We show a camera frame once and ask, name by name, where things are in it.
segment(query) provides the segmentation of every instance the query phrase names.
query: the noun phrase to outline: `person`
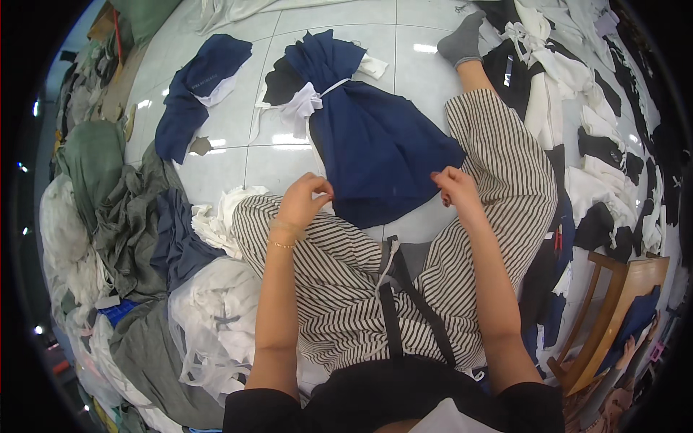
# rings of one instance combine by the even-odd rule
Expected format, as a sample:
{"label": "person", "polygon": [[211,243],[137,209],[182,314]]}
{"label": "person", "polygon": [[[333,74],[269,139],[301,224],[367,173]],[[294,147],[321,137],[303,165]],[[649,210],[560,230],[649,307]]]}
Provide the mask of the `person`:
{"label": "person", "polygon": [[[484,73],[483,16],[438,45],[462,81],[446,113],[468,156],[462,169],[431,173],[458,218],[432,241],[413,284],[397,278],[406,290],[377,284],[377,242],[320,211],[334,196],[322,177],[307,173],[283,198],[256,195],[236,208],[238,244],[263,280],[254,363],[245,389],[226,399],[225,432],[563,431],[561,393],[523,346],[515,293],[554,214],[556,184]],[[398,252],[390,258],[401,276]],[[303,409],[297,347],[330,373]],[[493,395],[462,372],[486,363]]]}

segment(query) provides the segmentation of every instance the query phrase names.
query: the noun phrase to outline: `black and white striped pants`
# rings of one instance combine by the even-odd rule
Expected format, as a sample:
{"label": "black and white striped pants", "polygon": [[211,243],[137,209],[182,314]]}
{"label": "black and white striped pants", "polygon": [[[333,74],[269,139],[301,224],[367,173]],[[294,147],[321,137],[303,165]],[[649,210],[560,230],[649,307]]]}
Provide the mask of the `black and white striped pants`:
{"label": "black and white striped pants", "polygon": [[[486,215],[498,237],[510,281],[518,284],[531,263],[556,207],[556,184],[548,158],[514,111],[489,90],[446,103],[450,132],[467,158]],[[281,198],[243,200],[233,229],[243,256],[262,275],[268,222]],[[299,348],[328,372],[389,357],[385,322],[372,274],[380,245],[339,217],[318,213],[298,242],[294,266]],[[474,267],[469,236],[455,218],[431,244],[414,286],[443,319],[457,369],[485,364],[477,323]],[[394,295],[405,353],[445,362],[430,327],[404,292]]]}

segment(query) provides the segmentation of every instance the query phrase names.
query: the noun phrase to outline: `gold bracelet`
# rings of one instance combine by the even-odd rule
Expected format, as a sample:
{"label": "gold bracelet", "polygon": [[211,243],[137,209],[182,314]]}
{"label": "gold bracelet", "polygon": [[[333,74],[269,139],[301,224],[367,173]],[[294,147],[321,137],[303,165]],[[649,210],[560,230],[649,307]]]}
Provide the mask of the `gold bracelet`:
{"label": "gold bracelet", "polygon": [[282,244],[280,244],[279,242],[275,242],[275,241],[273,241],[273,240],[270,240],[269,238],[267,238],[267,242],[270,243],[270,244],[272,244],[272,245],[274,245],[274,246],[276,246],[276,247],[281,247],[281,248],[294,249],[294,248],[296,247],[296,244],[293,244],[293,245],[282,245]]}

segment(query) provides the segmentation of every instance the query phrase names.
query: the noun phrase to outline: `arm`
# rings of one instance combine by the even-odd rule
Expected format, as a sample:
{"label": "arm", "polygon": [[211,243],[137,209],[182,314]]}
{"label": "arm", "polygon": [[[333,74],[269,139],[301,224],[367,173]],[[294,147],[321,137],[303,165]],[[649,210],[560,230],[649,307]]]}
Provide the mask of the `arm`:
{"label": "arm", "polygon": [[431,178],[442,189],[446,206],[457,207],[459,222],[469,235],[477,316],[493,392],[522,382],[543,383],[523,346],[517,298],[474,180],[453,167],[432,173]]}
{"label": "arm", "polygon": [[[327,194],[313,200],[313,192]],[[296,383],[299,323],[291,246],[296,244],[297,232],[313,221],[333,194],[332,186],[323,177],[306,173],[286,191],[281,201],[277,220],[282,226],[272,227],[268,236],[255,321],[255,360],[245,389],[276,389],[299,400]]]}

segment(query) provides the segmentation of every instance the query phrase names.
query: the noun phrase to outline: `green sack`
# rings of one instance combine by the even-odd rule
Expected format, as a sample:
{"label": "green sack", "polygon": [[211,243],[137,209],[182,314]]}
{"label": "green sack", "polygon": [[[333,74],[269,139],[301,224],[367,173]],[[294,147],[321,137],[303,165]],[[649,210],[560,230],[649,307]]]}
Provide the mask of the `green sack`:
{"label": "green sack", "polygon": [[181,0],[110,0],[132,24],[134,43],[142,48],[164,25]]}

